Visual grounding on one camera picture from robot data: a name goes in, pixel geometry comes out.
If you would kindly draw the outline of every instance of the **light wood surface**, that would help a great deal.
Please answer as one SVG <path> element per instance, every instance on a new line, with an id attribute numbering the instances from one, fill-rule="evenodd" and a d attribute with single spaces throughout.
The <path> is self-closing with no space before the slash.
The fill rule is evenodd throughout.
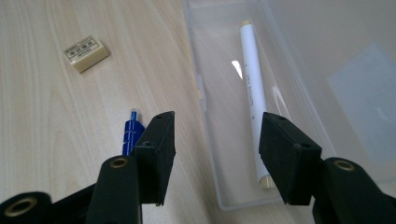
<path id="1" fill-rule="evenodd" d="M 63 49 L 88 35 L 110 56 L 79 74 Z M 1 1 L 0 202 L 89 186 L 121 153 L 132 108 L 145 126 L 173 110 L 165 206 L 144 205 L 144 223 L 312 223 L 309 207 L 283 203 L 219 209 L 199 97 L 181 0 Z"/>

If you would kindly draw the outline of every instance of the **wood grain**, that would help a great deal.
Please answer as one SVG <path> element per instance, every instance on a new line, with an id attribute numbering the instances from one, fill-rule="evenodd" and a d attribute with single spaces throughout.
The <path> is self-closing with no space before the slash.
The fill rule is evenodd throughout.
<path id="1" fill-rule="evenodd" d="M 63 49 L 94 35 L 111 55 L 82 75 Z M 177 156 L 164 207 L 145 223 L 309 223 L 282 203 L 223 212 L 216 199 L 181 0 L 0 2 L 0 201 L 40 190 L 58 201 L 120 154 L 143 124 L 176 112 Z"/>

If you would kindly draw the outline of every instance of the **transparent plastic bin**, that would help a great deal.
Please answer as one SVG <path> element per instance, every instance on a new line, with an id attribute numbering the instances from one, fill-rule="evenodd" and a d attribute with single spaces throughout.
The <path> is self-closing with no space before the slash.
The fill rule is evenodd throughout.
<path id="1" fill-rule="evenodd" d="M 396 179 L 396 2 L 186 0 L 185 18 L 219 206 L 281 201 L 256 179 L 239 29 L 256 32 L 269 112 L 323 147 L 322 158 Z"/>

